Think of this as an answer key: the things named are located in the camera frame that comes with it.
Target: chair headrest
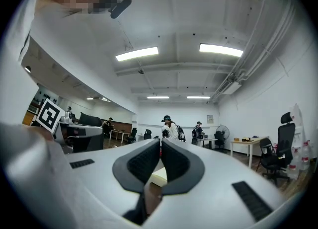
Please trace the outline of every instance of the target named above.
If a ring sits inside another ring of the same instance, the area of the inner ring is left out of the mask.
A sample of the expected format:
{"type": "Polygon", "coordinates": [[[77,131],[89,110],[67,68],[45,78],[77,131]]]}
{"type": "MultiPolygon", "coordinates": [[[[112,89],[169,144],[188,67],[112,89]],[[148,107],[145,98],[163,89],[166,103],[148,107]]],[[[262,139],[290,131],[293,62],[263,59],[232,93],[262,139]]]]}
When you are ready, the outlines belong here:
{"type": "Polygon", "coordinates": [[[293,119],[290,116],[290,112],[285,113],[281,118],[280,118],[280,123],[285,124],[288,122],[293,121],[293,119]]]}

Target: table leg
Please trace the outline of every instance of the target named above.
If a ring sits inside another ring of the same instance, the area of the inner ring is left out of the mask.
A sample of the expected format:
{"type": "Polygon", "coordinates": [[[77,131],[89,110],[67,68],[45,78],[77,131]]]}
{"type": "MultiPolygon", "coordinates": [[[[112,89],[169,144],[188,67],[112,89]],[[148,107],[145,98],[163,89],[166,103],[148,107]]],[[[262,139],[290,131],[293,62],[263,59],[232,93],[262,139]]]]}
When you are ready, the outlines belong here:
{"type": "Polygon", "coordinates": [[[249,146],[249,163],[248,163],[248,167],[252,168],[253,145],[248,145],[248,146],[249,146]]]}
{"type": "Polygon", "coordinates": [[[233,156],[233,143],[231,143],[231,156],[233,156]]]}

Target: ceiling light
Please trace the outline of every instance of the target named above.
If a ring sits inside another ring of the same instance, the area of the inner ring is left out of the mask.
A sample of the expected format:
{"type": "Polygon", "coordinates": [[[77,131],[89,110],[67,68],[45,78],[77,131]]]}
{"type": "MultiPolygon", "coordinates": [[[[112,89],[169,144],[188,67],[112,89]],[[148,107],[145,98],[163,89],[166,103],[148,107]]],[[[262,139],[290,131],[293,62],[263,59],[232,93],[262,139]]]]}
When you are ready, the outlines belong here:
{"type": "Polygon", "coordinates": [[[214,52],[214,53],[222,53],[228,54],[236,57],[240,57],[243,54],[243,51],[224,47],[224,46],[217,46],[217,45],[210,45],[210,44],[200,44],[200,52],[214,52]]]}
{"type": "Polygon", "coordinates": [[[187,99],[210,99],[210,96],[187,96],[187,99]]]}
{"type": "Polygon", "coordinates": [[[142,49],[138,51],[128,52],[125,54],[118,55],[116,56],[116,58],[118,61],[123,61],[123,60],[130,60],[134,58],[155,55],[155,54],[159,54],[158,47],[152,47],[152,48],[142,49]]]}
{"type": "Polygon", "coordinates": [[[168,96],[147,96],[148,99],[169,99],[168,96]]]}
{"type": "Polygon", "coordinates": [[[30,67],[30,66],[27,66],[27,67],[25,67],[24,69],[25,69],[28,73],[31,72],[31,67],[30,67]]]}

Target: air conditioner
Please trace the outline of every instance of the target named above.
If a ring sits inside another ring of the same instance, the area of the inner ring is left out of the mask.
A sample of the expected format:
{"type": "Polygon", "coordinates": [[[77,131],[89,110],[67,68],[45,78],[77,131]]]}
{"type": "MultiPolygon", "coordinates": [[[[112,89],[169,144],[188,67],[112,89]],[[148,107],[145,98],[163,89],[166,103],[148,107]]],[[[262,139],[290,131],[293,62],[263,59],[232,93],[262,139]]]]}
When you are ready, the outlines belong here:
{"type": "Polygon", "coordinates": [[[228,85],[227,89],[223,92],[223,94],[231,95],[235,91],[237,91],[242,85],[239,84],[237,81],[232,82],[228,85]]]}

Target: standing fan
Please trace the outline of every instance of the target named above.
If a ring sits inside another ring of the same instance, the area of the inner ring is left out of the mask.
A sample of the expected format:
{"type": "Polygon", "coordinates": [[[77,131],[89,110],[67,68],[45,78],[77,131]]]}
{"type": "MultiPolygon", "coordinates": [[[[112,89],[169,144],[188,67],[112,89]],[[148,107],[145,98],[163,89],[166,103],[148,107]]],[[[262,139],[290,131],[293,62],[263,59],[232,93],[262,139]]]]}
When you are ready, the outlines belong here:
{"type": "Polygon", "coordinates": [[[217,128],[216,132],[217,131],[220,131],[222,133],[223,139],[224,139],[224,143],[225,143],[226,139],[229,138],[229,136],[230,136],[229,129],[226,126],[221,125],[221,126],[219,126],[217,128]]]}

